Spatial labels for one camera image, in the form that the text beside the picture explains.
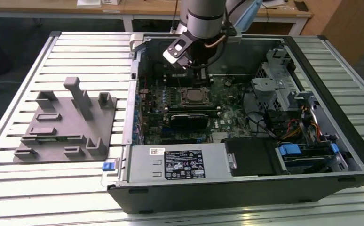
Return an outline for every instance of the blue release tab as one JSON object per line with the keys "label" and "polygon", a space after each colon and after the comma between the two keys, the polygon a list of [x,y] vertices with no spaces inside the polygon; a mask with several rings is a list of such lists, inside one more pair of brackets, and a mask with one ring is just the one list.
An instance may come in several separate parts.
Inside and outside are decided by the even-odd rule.
{"label": "blue release tab", "polygon": [[300,151],[300,146],[296,144],[291,144],[291,145],[281,145],[281,147],[279,147],[279,151],[281,155],[287,155],[287,154],[301,154]]}
{"label": "blue release tab", "polygon": [[340,149],[335,143],[331,144],[331,147],[332,147],[333,153],[339,153]]}
{"label": "blue release tab", "polygon": [[103,172],[115,171],[115,162],[103,163]]}
{"label": "blue release tab", "polygon": [[200,138],[196,139],[196,142],[197,142],[199,144],[201,144],[203,141],[204,141],[204,137],[200,137]]}

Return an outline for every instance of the desk leg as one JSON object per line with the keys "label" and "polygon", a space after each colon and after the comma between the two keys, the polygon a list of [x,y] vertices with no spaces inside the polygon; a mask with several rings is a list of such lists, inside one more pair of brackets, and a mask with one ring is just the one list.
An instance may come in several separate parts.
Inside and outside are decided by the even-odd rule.
{"label": "desk leg", "polygon": [[291,31],[289,31],[289,35],[300,35],[303,28],[305,27],[308,18],[297,18]]}
{"label": "desk leg", "polygon": [[125,32],[133,32],[133,16],[132,15],[123,15],[121,20],[124,21],[124,27],[125,27]]}

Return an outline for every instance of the white sticker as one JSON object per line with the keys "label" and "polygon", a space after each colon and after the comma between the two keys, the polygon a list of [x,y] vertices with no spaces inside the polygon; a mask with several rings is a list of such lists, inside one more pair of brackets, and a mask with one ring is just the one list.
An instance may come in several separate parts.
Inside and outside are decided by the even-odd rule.
{"label": "white sticker", "polygon": [[103,13],[120,13],[119,10],[103,10]]}
{"label": "white sticker", "polygon": [[308,17],[309,18],[311,15],[309,14],[297,14],[296,17]]}
{"label": "white sticker", "polygon": [[165,148],[163,147],[151,147],[149,154],[151,155],[164,155]]}

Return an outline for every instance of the metal bracket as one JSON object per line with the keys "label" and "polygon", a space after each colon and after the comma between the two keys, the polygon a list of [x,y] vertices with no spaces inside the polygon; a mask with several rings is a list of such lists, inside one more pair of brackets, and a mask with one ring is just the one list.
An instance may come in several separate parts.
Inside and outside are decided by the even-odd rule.
{"label": "metal bracket", "polygon": [[255,78],[252,84],[255,85],[255,89],[259,91],[275,91],[284,88],[279,86],[272,78]]}
{"label": "metal bracket", "polygon": [[288,102],[289,102],[289,108],[296,108],[296,100],[299,99],[309,99],[311,96],[313,96],[313,93],[311,91],[303,91],[303,92],[291,92],[288,94]]}
{"label": "metal bracket", "polygon": [[144,34],[141,33],[135,33],[131,35],[131,40],[129,40],[129,48],[131,48],[131,51],[132,52],[136,52],[140,50],[140,48],[143,47],[143,44],[144,43]]}

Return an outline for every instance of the power supply label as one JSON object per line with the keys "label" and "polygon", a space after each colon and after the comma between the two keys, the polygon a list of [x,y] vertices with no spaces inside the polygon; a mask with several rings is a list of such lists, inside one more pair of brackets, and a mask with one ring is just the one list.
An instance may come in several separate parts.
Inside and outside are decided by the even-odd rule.
{"label": "power supply label", "polygon": [[165,179],[205,178],[201,150],[164,152]]}

